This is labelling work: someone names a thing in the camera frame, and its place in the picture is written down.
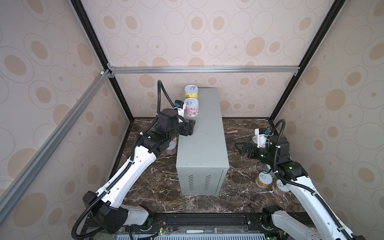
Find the pink can front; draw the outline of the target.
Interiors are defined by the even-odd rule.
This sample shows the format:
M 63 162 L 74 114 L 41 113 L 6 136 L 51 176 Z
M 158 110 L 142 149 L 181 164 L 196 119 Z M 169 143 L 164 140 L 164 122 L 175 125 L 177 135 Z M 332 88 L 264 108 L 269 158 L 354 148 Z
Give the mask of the pink can front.
M 185 109 L 185 115 L 188 117 L 195 117 L 199 113 L 199 101 L 195 98 L 188 98 L 185 99 L 184 105 L 186 107 Z

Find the yellow can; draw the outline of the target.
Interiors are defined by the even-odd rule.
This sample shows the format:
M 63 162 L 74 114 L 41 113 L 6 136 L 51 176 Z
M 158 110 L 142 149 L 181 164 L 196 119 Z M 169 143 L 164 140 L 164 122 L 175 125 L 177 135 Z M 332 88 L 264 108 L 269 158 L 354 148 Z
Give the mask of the yellow can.
M 260 172 L 256 179 L 256 184 L 262 189 L 267 188 L 272 183 L 273 183 L 273 177 L 268 173 Z
M 185 99 L 198 99 L 199 97 L 199 88 L 195 85 L 188 85 L 184 88 Z

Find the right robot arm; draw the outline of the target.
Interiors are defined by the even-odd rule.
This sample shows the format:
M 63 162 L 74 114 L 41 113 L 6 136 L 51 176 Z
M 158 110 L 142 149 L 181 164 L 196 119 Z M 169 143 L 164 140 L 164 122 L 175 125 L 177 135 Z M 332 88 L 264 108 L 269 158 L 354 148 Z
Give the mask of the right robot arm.
M 294 240 L 363 240 L 364 236 L 354 234 L 330 208 L 302 165 L 291 160 L 289 142 L 283 137 L 285 126 L 281 119 L 270 131 L 255 129 L 255 142 L 235 146 L 241 156 L 269 167 L 266 176 L 275 176 L 296 196 L 315 227 L 311 229 L 278 205 L 263 208 L 261 226 L 267 231 L 280 229 Z

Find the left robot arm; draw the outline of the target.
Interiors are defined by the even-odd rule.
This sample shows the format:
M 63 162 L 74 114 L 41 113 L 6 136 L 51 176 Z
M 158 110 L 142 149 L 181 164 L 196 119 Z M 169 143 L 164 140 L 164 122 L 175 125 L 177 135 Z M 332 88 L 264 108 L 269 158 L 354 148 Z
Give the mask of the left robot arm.
M 75 222 L 71 236 L 74 240 L 89 238 L 106 230 L 116 233 L 121 227 L 137 225 L 147 231 L 152 227 L 152 214 L 141 206 L 126 206 L 123 201 L 142 173 L 170 146 L 178 136 L 193 134 L 195 121 L 186 121 L 179 113 L 182 102 L 171 104 L 169 109 L 161 109 L 161 97 L 168 97 L 162 81 L 158 81 L 157 114 L 151 124 L 135 139 L 131 156 L 115 175 L 97 192 L 89 191 L 83 201 L 85 211 Z M 84 235 L 77 233 L 84 218 L 91 217 L 100 227 Z

